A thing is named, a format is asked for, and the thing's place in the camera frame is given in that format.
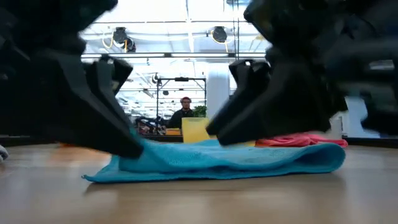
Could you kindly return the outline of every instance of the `metal frame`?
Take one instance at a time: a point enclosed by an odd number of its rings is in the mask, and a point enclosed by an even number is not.
[[[114,58],[209,58],[209,59],[236,59],[239,58],[261,58],[264,59],[265,53],[110,53],[110,57]],[[82,58],[95,59],[100,58],[101,54],[88,53],[81,55]]]
[[[205,82],[205,86],[202,87],[197,81],[201,80]],[[161,81],[166,81],[162,86],[158,85],[158,82]],[[176,78],[158,78],[156,82],[156,128],[155,128],[155,133],[156,135],[159,135],[157,130],[158,130],[158,121],[157,118],[159,117],[159,91],[163,89],[164,86],[168,84],[169,81],[175,81],[175,82],[189,82],[189,81],[194,81],[197,83],[197,85],[205,92],[205,106],[207,105],[207,83],[206,83],[206,78],[185,78],[185,77],[176,77]]]

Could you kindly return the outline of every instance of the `green plant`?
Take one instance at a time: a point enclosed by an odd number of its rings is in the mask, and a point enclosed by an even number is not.
[[[206,106],[196,106],[193,109],[193,115],[196,118],[206,118]]]

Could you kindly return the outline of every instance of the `dark shirt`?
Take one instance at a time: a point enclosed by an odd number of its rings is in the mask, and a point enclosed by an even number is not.
[[[173,116],[170,118],[169,123],[167,124],[168,128],[180,128],[182,127],[182,118],[192,118],[193,111],[191,109],[184,111],[180,109],[176,111]]]

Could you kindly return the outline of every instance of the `white pillar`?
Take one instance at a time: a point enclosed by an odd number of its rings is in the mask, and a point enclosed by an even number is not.
[[[207,117],[217,114],[229,98],[230,72],[227,63],[211,63],[206,76]]]

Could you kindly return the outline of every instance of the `yellow object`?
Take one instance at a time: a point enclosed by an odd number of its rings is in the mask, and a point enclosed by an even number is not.
[[[209,136],[206,132],[208,118],[182,118],[182,138],[184,143],[195,143],[209,139],[216,139],[216,136]],[[256,142],[244,143],[245,146],[255,146]]]
[[[179,128],[167,128],[166,135],[181,135],[181,130]]]
[[[257,35],[257,37],[255,38],[255,40],[265,40],[265,38],[264,38],[261,34],[259,34],[259,35]]]

